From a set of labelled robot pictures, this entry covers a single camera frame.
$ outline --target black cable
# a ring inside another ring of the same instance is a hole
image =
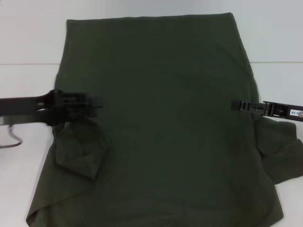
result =
[[[21,138],[19,138],[18,136],[16,136],[14,133],[13,133],[13,129],[14,127],[12,125],[9,126],[9,134],[12,138],[14,138],[15,140],[18,141],[18,143],[16,144],[11,144],[11,145],[0,145],[0,149],[1,148],[14,148],[14,147],[17,147],[19,145],[22,144],[23,140]]]

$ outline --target white table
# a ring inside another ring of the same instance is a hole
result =
[[[53,88],[67,19],[232,12],[261,99],[303,105],[302,8],[301,0],[0,0],[0,98]],[[303,123],[296,124],[303,139]],[[41,123],[16,125],[15,133],[24,144],[0,150],[0,220],[1,226],[26,227],[52,136]],[[6,127],[0,127],[0,142],[10,142]],[[301,227],[303,177],[277,188],[285,218],[275,226]]]

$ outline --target dark green cloth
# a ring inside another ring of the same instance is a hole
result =
[[[303,174],[295,125],[231,110],[258,102],[231,13],[68,20],[55,87],[106,107],[54,127],[31,227],[268,227]]]

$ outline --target white label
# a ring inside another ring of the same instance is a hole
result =
[[[302,112],[302,110],[290,110],[290,115],[298,117],[300,112]]]

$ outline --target shirt sleeve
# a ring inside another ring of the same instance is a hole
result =
[[[296,125],[260,117],[255,135],[265,172],[274,184],[303,175],[303,144],[296,136]]]

